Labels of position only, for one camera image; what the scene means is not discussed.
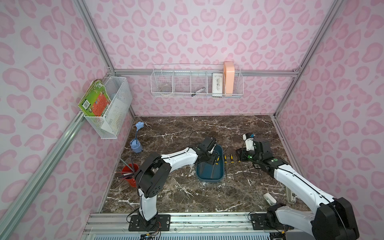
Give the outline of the teal plastic storage box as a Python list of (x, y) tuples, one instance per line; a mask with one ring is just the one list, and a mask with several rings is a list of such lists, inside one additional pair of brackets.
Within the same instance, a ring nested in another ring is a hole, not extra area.
[(208, 163), (200, 163), (197, 165), (196, 174), (202, 182), (218, 183), (225, 176), (224, 153), (220, 145), (215, 146), (214, 154), (216, 154), (218, 158), (213, 165)]

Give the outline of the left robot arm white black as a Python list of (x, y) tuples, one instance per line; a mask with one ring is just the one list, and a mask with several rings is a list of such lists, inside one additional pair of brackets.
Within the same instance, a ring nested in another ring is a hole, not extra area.
[(167, 155), (150, 153), (135, 172), (140, 198), (139, 216), (145, 223), (152, 222), (158, 214), (157, 195), (163, 190), (169, 174), (185, 166), (201, 163), (212, 165), (218, 158), (215, 153), (216, 145), (216, 138), (206, 137), (201, 143), (175, 153)]

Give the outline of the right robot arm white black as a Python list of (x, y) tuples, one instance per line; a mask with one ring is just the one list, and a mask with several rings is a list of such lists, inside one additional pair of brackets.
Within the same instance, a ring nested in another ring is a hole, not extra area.
[(309, 208), (303, 212), (285, 204), (274, 204), (267, 210), (269, 226), (290, 226), (316, 240), (357, 240), (360, 237), (354, 210), (348, 200), (324, 192), (285, 160), (275, 157), (269, 141), (253, 134), (243, 135), (243, 140), (245, 146), (236, 150), (239, 161), (259, 165), (263, 172), (291, 190)]

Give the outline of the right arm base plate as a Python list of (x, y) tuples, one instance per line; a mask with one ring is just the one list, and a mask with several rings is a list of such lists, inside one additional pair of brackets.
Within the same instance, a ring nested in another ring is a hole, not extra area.
[(251, 222), (253, 230), (289, 231), (294, 229), (294, 227), (289, 225), (282, 225), (277, 222), (271, 223), (267, 217), (267, 213), (250, 212), (247, 218)]

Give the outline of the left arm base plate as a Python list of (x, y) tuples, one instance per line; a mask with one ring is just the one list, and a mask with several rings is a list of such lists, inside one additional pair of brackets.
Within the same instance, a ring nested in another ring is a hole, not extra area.
[(169, 231), (171, 223), (171, 215), (156, 215), (149, 221), (146, 221), (141, 215), (132, 215), (128, 220), (129, 232), (151, 232)]

